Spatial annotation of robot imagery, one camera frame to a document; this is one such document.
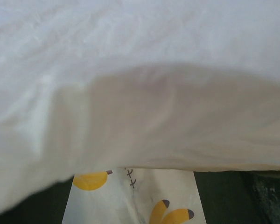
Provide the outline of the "translucent orange plastic bag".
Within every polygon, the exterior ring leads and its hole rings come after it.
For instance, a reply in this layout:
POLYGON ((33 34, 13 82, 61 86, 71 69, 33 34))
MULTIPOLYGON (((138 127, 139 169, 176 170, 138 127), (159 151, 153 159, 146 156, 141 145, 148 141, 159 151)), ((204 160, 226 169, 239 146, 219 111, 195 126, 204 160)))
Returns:
POLYGON ((0 0, 0 213, 123 167, 280 171, 280 0, 0 0))

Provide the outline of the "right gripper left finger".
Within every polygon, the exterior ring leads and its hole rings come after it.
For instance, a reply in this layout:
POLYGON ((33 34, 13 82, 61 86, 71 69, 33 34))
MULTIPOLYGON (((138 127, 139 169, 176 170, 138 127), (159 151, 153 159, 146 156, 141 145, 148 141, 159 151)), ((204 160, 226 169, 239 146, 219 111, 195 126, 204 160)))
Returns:
POLYGON ((0 224, 60 224, 73 178, 56 183, 0 213, 0 224))

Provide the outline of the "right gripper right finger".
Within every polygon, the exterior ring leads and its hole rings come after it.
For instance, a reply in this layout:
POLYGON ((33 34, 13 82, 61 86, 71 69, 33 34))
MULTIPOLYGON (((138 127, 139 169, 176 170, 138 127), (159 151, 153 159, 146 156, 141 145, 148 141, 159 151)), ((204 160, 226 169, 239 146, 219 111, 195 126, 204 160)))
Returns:
POLYGON ((208 224, 280 224, 280 171, 195 172, 208 224))

